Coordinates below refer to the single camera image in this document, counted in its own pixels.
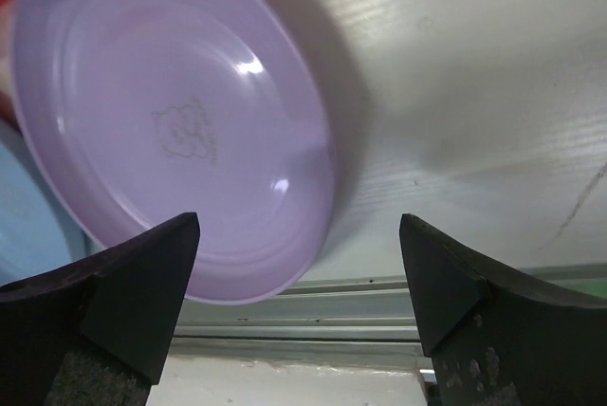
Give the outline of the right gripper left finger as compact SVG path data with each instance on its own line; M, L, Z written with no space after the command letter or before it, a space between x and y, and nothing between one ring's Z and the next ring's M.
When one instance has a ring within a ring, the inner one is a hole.
M185 212L113 248L1 288L4 405L143 405L193 270Z

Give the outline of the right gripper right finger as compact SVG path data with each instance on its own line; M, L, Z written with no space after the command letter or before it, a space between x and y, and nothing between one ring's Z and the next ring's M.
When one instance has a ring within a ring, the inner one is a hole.
M605 404L605 299L511 268L412 214L399 240L441 404Z

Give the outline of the blue plate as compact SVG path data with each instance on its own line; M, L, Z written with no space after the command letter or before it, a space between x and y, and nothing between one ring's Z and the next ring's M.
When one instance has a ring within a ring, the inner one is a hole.
M18 132L1 122L1 284L93 254L93 241L48 187Z

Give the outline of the purple plate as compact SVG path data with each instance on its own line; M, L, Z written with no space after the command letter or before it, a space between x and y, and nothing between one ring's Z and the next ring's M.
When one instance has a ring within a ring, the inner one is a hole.
M91 238L197 214L189 299L262 301L321 252L329 118L265 0L14 0L9 62L28 147Z

